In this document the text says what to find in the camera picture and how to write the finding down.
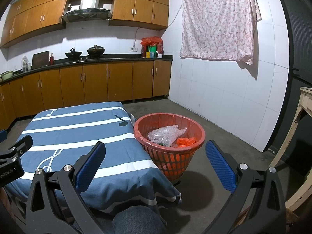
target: wooden table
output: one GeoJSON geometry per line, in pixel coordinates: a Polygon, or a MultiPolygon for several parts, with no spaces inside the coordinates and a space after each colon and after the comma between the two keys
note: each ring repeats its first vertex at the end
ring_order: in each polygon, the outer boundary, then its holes
{"type": "MultiPolygon", "coordinates": [[[[295,131],[298,126],[298,122],[306,115],[309,114],[312,117],[312,88],[301,87],[300,88],[300,99],[297,107],[297,111],[294,120],[291,124],[291,128],[280,147],[277,155],[273,159],[270,166],[275,167],[278,161],[286,151],[295,131]]],[[[306,181],[298,189],[298,191],[285,203],[287,209],[294,211],[296,210],[306,199],[312,194],[312,169],[310,169],[306,176],[306,181]]]]}

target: pink floral fabric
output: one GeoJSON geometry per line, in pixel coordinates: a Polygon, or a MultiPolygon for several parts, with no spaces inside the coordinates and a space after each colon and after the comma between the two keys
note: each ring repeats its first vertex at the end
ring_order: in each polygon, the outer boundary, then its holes
{"type": "Polygon", "coordinates": [[[182,1],[182,58],[253,63],[257,0],[182,1]]]}

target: white tile wall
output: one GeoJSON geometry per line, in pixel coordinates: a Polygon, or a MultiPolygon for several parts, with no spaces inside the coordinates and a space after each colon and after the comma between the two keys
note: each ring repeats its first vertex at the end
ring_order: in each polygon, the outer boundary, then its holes
{"type": "MultiPolygon", "coordinates": [[[[174,55],[169,99],[263,151],[285,96],[289,42],[280,0],[257,2],[262,21],[255,32],[252,66],[229,61],[181,60],[182,10],[162,38],[166,54],[174,55]]],[[[182,0],[170,0],[169,23],[181,4],[182,0]]]]}

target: blue gripper pad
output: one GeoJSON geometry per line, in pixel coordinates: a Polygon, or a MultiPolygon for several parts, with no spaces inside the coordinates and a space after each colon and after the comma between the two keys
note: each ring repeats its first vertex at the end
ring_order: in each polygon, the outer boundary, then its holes
{"type": "Polygon", "coordinates": [[[233,193],[236,189],[236,176],[212,141],[206,143],[206,156],[215,170],[225,190],[233,193]]]}
{"type": "Polygon", "coordinates": [[[78,193],[85,192],[88,189],[94,175],[96,174],[97,170],[99,169],[101,163],[105,158],[105,154],[106,148],[104,143],[98,144],[98,146],[88,157],[80,171],[76,174],[75,187],[78,193]]]}

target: cooking pot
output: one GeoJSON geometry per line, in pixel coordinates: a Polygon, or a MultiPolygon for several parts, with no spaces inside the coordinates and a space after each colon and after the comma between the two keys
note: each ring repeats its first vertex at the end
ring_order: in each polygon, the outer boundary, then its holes
{"type": "Polygon", "coordinates": [[[100,58],[100,56],[105,52],[105,48],[102,46],[94,45],[88,49],[88,54],[91,58],[100,58]]]}

